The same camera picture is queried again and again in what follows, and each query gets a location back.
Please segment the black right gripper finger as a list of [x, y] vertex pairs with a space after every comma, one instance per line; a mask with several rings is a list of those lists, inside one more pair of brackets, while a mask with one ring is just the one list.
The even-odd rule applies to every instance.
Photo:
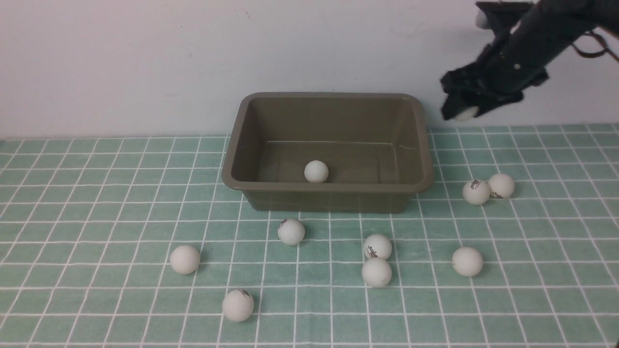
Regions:
[[477, 117], [480, 117], [500, 107], [501, 103], [497, 99], [486, 95], [449, 94], [441, 108], [442, 118], [445, 121], [455, 121], [454, 117], [461, 112], [462, 109], [471, 106], [478, 106], [479, 112]]
[[478, 65], [466, 65], [447, 71], [441, 78], [443, 92], [455, 93], [456, 90], [475, 91], [478, 89]]

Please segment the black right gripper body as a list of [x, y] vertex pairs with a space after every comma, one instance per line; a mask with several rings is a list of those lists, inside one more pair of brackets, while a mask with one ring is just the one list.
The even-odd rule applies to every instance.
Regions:
[[477, 58], [478, 94], [502, 105], [547, 79], [546, 66], [582, 35], [603, 27], [618, 33], [616, 0], [538, 0], [517, 26], [496, 35]]

